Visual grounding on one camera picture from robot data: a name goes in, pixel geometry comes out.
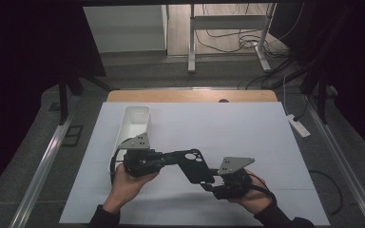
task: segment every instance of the white container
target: white container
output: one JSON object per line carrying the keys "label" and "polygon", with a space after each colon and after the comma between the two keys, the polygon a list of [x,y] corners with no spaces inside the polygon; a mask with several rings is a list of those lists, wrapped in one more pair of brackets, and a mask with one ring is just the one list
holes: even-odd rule
{"label": "white container", "polygon": [[[138,135],[144,134],[147,131],[147,126],[149,124],[150,108],[148,106],[128,106],[123,115],[123,121],[121,123],[120,131],[118,132],[118,138],[115,143],[112,156],[110,160],[116,155],[118,146],[125,140],[134,138]],[[111,170],[115,168],[120,163],[119,161],[124,160],[125,149],[118,151],[116,162],[114,168],[111,169],[111,162],[108,166],[108,172],[112,173]]]}

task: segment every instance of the metal frame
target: metal frame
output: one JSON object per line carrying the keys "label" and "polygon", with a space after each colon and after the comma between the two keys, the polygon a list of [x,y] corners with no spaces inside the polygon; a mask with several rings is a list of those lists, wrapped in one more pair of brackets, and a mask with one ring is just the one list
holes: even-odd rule
{"label": "metal frame", "polygon": [[46,181],[49,169],[51,168],[52,163],[55,160],[55,156],[61,146],[62,140],[67,134],[67,129],[69,128],[70,122],[73,119],[73,116],[76,112],[75,109],[79,101],[79,96],[73,96],[70,99],[67,118],[62,125],[58,125],[58,127],[56,128],[54,135],[49,142],[46,153],[44,154],[43,159],[41,159],[41,162],[38,165],[37,170],[35,171],[34,176],[29,184],[28,190],[23,196],[23,199],[20,202],[16,213],[14,214],[14,217],[9,226],[10,228],[26,226],[32,208],[34,207],[34,204],[37,201],[38,196],[40,195],[41,189],[43,188],[44,182]]}
{"label": "metal frame", "polygon": [[271,67],[266,60],[263,44],[268,33],[276,3],[271,3],[266,15],[223,15],[223,16],[195,16],[194,4],[191,4],[188,72],[195,73],[195,30],[204,29],[260,29],[259,41],[254,43],[264,72],[270,72]]}
{"label": "metal frame", "polygon": [[330,147],[331,154],[333,155],[334,161],[338,166],[343,178],[348,183],[351,192],[353,193],[361,212],[365,217],[365,188],[361,184],[360,180],[358,179],[355,171],[352,169],[351,165],[349,164],[348,160],[344,156],[344,153],[340,146],[338,145],[334,134],[331,132],[330,127],[328,124],[324,124],[320,117],[316,112],[316,104],[313,99],[310,99],[310,112],[316,122],[319,132],[321,133],[324,141]]}

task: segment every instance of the wire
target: wire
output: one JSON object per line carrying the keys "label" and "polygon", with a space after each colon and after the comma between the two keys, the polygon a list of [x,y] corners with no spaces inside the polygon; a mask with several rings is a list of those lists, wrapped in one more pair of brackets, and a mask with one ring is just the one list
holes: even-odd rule
{"label": "wire", "polygon": [[283,61],[278,67],[276,67],[272,72],[270,72],[267,77],[262,81],[260,88],[265,88],[263,84],[274,74],[278,73],[279,71],[287,68],[289,65],[291,65],[295,61],[295,58],[293,56],[289,56],[288,59]]}
{"label": "wire", "polygon": [[289,52],[273,52],[270,48],[269,48],[269,45],[270,43],[268,43],[268,41],[264,40],[265,43],[264,43],[264,53],[271,57],[271,58],[288,58],[290,56],[292,56],[292,52],[290,51],[290,49],[284,49],[282,48],[281,50],[286,50],[286,51],[289,51]]}
{"label": "wire", "polygon": [[219,37],[231,36],[231,35],[238,35],[238,34],[241,34],[241,33],[248,33],[248,32],[254,32],[254,31],[258,31],[258,30],[257,30],[257,29],[252,29],[252,30],[247,30],[247,31],[243,31],[243,32],[233,32],[233,33],[227,33],[227,34],[223,34],[223,35],[211,35],[211,34],[209,34],[209,32],[208,32],[208,35],[209,35],[210,37],[219,38]]}
{"label": "wire", "polygon": [[330,215],[331,216],[334,216],[337,213],[339,213],[340,210],[343,207],[343,196],[342,196],[342,192],[340,191],[340,188],[337,185],[337,183],[334,181],[333,178],[331,178],[330,176],[328,176],[328,174],[325,174],[325,173],[323,173],[321,171],[310,169],[309,170],[309,173],[317,173],[319,175],[322,175],[322,176],[324,176],[325,178],[327,178],[328,180],[330,180],[334,184],[334,186],[336,187],[337,193],[339,194],[339,206],[333,212],[331,212]]}
{"label": "wire", "polygon": [[266,75],[260,76],[260,77],[258,77],[258,78],[256,78],[256,79],[253,79],[252,81],[250,81],[249,79],[242,80],[241,82],[239,82],[239,83],[237,84],[237,90],[240,90],[240,85],[241,85],[243,82],[250,81],[250,82],[247,84],[247,86],[245,87],[245,90],[247,90],[247,89],[248,89],[248,87],[249,87],[252,83],[254,83],[256,80],[259,80],[259,79],[264,78],[264,77],[266,77]]}
{"label": "wire", "polygon": [[235,12],[237,12],[237,14],[239,14],[239,12],[240,12],[240,5],[239,5],[239,3],[236,4],[236,9],[232,12],[232,14],[234,14]]}
{"label": "wire", "polygon": [[268,7],[266,8],[266,12],[265,12],[265,13],[267,13],[267,12],[268,12],[268,10],[269,10],[269,5],[270,5],[270,3],[268,3]]}
{"label": "wire", "polygon": [[271,42],[271,44],[272,43],[275,43],[276,41],[278,41],[278,40],[280,40],[280,39],[282,39],[282,38],[284,38],[284,37],[286,37],[287,35],[289,35],[290,34],[290,32],[292,32],[292,30],[296,27],[296,25],[298,24],[298,21],[299,21],[299,19],[300,19],[300,16],[301,16],[301,14],[303,13],[303,9],[304,9],[304,3],[301,5],[301,10],[300,10],[300,13],[298,14],[298,19],[296,20],[296,22],[295,22],[295,24],[292,26],[292,28],[286,33],[286,34],[284,34],[283,36],[281,36],[281,37],[279,37],[278,39],[276,39],[275,41],[273,41],[273,42]]}
{"label": "wire", "polygon": [[286,86],[285,86],[286,77],[287,77],[287,75],[285,75],[283,78],[283,108],[284,108],[284,112],[286,113],[286,116],[287,116],[287,115],[289,115],[289,113],[287,112],[287,109],[286,109]]}
{"label": "wire", "polygon": [[262,183],[262,185],[266,188],[266,190],[270,191],[269,188],[268,188],[268,186],[266,186],[265,182],[261,178],[257,177],[254,174],[248,174],[248,175],[251,176],[251,177],[254,177],[254,178],[258,179]]}
{"label": "wire", "polygon": [[257,8],[259,9],[260,14],[263,14],[262,10],[259,8],[259,4],[257,3]]}
{"label": "wire", "polygon": [[246,40],[246,39],[243,39],[244,37],[254,37],[254,38],[259,39],[259,36],[256,36],[256,35],[239,36],[239,47],[243,47],[243,48],[246,48],[246,49],[253,48],[254,47],[254,42],[257,42],[258,40],[254,40],[254,39]]}
{"label": "wire", "polygon": [[304,114],[306,113],[307,106],[308,106],[308,101],[309,101],[309,99],[307,99],[306,106],[304,106],[304,109],[303,109],[303,112],[301,113],[301,115],[299,115],[299,116],[295,116],[295,117],[293,118],[293,121],[294,121],[294,122],[298,121],[301,117],[303,117],[303,116],[304,116]]}
{"label": "wire", "polygon": [[219,48],[216,48],[216,47],[208,46],[208,45],[204,44],[203,42],[201,42],[200,38],[198,37],[198,33],[197,33],[197,31],[196,31],[196,30],[195,30],[195,35],[197,36],[197,40],[198,40],[198,42],[199,42],[201,45],[203,45],[203,46],[205,46],[205,47],[207,47],[207,48],[212,48],[212,49],[218,50],[218,51],[220,51],[220,52],[224,52],[224,53],[233,53],[233,52],[237,52],[237,51],[239,51],[239,50],[241,50],[241,49],[242,49],[242,47],[239,47],[238,49],[234,49],[234,50],[222,50],[222,49],[219,49]]}

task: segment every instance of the aluminum rail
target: aluminum rail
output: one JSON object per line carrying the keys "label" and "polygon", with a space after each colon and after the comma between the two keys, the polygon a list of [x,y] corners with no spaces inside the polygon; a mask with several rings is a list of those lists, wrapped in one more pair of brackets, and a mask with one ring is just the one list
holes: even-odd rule
{"label": "aluminum rail", "polygon": [[46,181],[49,169],[54,162],[55,156],[61,146],[61,143],[67,134],[70,122],[73,119],[75,109],[80,101],[80,97],[73,96],[69,101],[69,112],[63,125],[58,125],[47,150],[34,173],[34,176],[29,184],[26,194],[23,196],[19,207],[10,223],[10,228],[25,227],[31,214],[32,208],[40,195],[44,182]]}
{"label": "aluminum rail", "polygon": [[316,110],[316,104],[313,101],[313,99],[310,99],[310,112],[314,118],[314,121],[316,122],[316,125],[324,138],[325,142],[330,147],[331,154],[333,155],[333,158],[336,162],[336,165],[339,168],[339,171],[342,173],[342,176],[348,183],[349,188],[351,189],[351,192],[353,193],[361,212],[363,213],[365,217],[365,188],[361,184],[360,180],[358,179],[357,175],[355,174],[355,171],[352,169],[351,165],[347,161],[346,157],[344,156],[344,153],[342,149],[340,148],[339,144],[337,143],[334,134],[330,130],[330,127],[328,124],[324,124],[322,120],[319,118]]}

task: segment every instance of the wall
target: wall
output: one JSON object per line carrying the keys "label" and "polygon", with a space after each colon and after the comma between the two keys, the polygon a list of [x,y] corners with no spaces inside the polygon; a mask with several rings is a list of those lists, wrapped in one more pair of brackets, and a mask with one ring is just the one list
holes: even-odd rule
{"label": "wall", "polygon": [[165,7],[84,8],[100,53],[165,50]]}

